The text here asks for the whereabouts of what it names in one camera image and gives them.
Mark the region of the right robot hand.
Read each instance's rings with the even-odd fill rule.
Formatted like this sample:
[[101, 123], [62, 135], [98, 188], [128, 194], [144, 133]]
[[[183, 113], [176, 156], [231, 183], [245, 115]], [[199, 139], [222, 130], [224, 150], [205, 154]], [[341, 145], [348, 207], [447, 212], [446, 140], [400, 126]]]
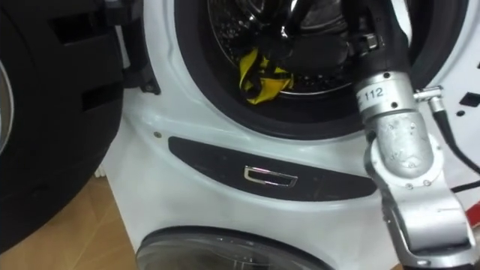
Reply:
[[409, 40], [391, 1], [342, 1], [346, 29], [302, 34], [312, 1], [279, 1], [256, 39], [259, 52], [294, 74], [322, 74], [352, 59], [355, 81], [381, 72], [410, 71]]

